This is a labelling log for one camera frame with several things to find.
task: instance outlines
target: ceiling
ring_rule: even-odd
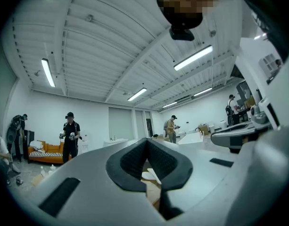
[[[242,29],[240,0],[219,0],[192,29],[192,42],[172,40],[169,27],[156,0],[23,0],[8,26],[7,49],[32,89],[117,105],[160,110],[230,82],[235,56],[229,48],[239,45]],[[174,70],[208,45],[212,54]],[[49,60],[55,88],[42,58]],[[143,87],[143,96],[127,101]]]

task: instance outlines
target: striped blanket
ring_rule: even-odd
[[[31,152],[29,157],[55,157],[55,156],[63,156],[62,153],[40,153],[40,152]]]

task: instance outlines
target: man in tan shirt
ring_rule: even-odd
[[[174,120],[177,119],[175,115],[172,115],[171,119],[167,121],[166,132],[169,137],[169,141],[172,143],[176,143],[176,133],[174,131]]]

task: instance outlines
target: white t-shirt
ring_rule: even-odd
[[[236,103],[234,102],[234,100],[228,100],[227,105],[230,105],[230,107],[233,110],[235,115],[238,114],[238,111],[234,108],[235,106],[237,106]]]
[[[0,136],[0,154],[6,155],[8,154],[8,150],[5,144],[5,141],[3,138]],[[7,165],[9,165],[9,161],[6,158],[0,157]]]

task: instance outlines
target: fluorescent light fixture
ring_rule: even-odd
[[[147,89],[146,88],[142,88],[135,95],[133,95],[131,98],[129,98],[128,101],[134,100],[136,97],[138,97],[139,95],[143,94],[145,91],[147,91]]]
[[[206,93],[206,92],[208,92],[208,91],[210,91],[210,90],[212,90],[212,88],[209,88],[209,89],[203,90],[202,92],[199,92],[199,93],[197,93],[197,94],[195,94],[195,95],[193,95],[193,96],[201,95],[201,94]]]
[[[174,66],[174,69],[175,70],[180,70],[182,69],[183,67],[189,65],[190,63],[196,61],[197,59],[205,56],[206,54],[209,54],[210,52],[213,51],[213,48],[211,45],[207,46],[206,48],[204,49],[201,49],[200,51],[198,51],[197,53],[189,56],[188,58],[184,59],[183,61],[181,61],[180,63],[176,64]]]
[[[41,64],[42,64],[42,67],[44,68],[44,71],[45,71],[45,74],[46,74],[46,77],[47,77],[47,79],[49,81],[50,86],[55,87],[55,84],[54,84],[54,81],[53,81],[53,78],[52,78],[52,75],[51,75],[51,71],[50,71],[48,60],[43,58],[41,60]]]
[[[171,103],[171,104],[169,104],[169,105],[163,106],[162,108],[169,107],[169,106],[174,105],[174,104],[176,104],[176,103],[177,103],[177,102],[173,102],[173,103]]]

